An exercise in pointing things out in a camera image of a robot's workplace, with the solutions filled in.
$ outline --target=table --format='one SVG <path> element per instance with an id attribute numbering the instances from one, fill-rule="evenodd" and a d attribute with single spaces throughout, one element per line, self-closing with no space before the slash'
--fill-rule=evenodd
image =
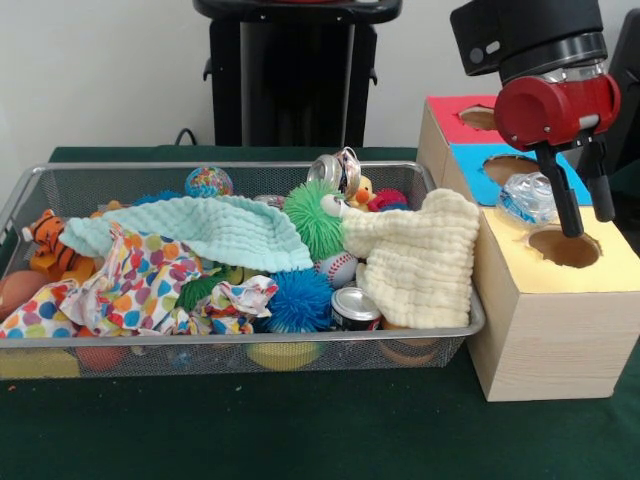
<path id="1" fill-rule="evenodd" d="M 316 153 L 58 149 L 52 160 Z M 486 403 L 464 347 L 444 369 L 0 382 L 0 445 L 0 480 L 637 479 L 640 350 L 604 400 Z"/>

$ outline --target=cloth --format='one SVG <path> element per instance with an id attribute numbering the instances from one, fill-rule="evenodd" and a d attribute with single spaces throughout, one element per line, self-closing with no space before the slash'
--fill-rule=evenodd
<path id="1" fill-rule="evenodd" d="M 271 316 L 267 303 L 277 291 L 276 282 L 261 275 L 242 285 L 221 282 L 211 295 L 198 302 L 190 317 L 200 331 L 210 322 L 209 333 L 253 333 L 251 321 Z"/>
<path id="2" fill-rule="evenodd" d="M 182 285 L 201 275 L 197 256 L 181 242 L 157 234 L 111 230 L 113 247 L 103 267 L 68 292 L 61 310 L 99 336 L 170 334 L 170 315 Z"/>
<path id="3" fill-rule="evenodd" d="M 60 311 L 67 293 L 77 287 L 73 279 L 42 287 L 0 325 L 0 338 L 65 338 L 79 327 Z"/>
<path id="4" fill-rule="evenodd" d="M 467 326 L 479 215 L 446 189 L 429 193 L 417 212 L 347 209 L 344 247 L 367 259 L 358 267 L 358 286 L 394 325 Z"/>
<path id="5" fill-rule="evenodd" d="M 110 222 L 184 242 L 198 256 L 228 265 L 266 272 L 313 266 L 287 215 L 243 197 L 174 198 L 100 218 L 72 218 L 60 241 L 82 255 L 106 256 L 113 243 Z"/>

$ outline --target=metal mesh basket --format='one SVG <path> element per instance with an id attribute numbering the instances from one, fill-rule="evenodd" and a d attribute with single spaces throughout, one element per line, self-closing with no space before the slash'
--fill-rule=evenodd
<path id="1" fill-rule="evenodd" d="M 52 208 L 61 217 L 88 216 L 117 199 L 131 203 L 162 190 L 182 191 L 203 164 L 48 164 L 26 172 L 0 213 L 4 274 L 28 268 L 35 250 L 21 228 Z M 247 197 L 286 195 L 305 181 L 309 163 L 215 163 Z M 376 188 L 402 191 L 417 209 L 432 180 L 412 162 L 364 162 Z M 466 328 L 254 334 L 206 337 L 3 339 L 0 378 L 120 377 L 292 370 L 443 367 L 464 338 L 479 331 L 484 311 L 475 290 Z"/>

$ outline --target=rubber duck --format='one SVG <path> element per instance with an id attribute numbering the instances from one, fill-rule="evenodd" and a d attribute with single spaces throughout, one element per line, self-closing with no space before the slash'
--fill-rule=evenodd
<path id="1" fill-rule="evenodd" d="M 347 202 L 349 203 L 349 206 L 353 208 L 357 208 L 363 212 L 368 212 L 369 207 L 367 207 L 367 203 L 374 198 L 376 198 L 376 195 L 373 193 L 373 184 L 371 183 L 371 180 L 362 175 L 360 177 L 360 186 L 358 187 L 358 191 L 353 197 L 349 198 Z"/>

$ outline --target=orange ball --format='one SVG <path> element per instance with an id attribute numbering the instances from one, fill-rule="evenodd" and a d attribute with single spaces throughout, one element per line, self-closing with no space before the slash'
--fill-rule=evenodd
<path id="1" fill-rule="evenodd" d="M 19 270 L 3 278 L 0 281 L 0 323 L 47 283 L 47 277 L 31 270 Z"/>
<path id="2" fill-rule="evenodd" d="M 95 337 L 87 327 L 82 327 L 76 336 Z M 76 347 L 80 363 L 94 372 L 106 372 L 117 367 L 126 354 L 125 347 Z"/>

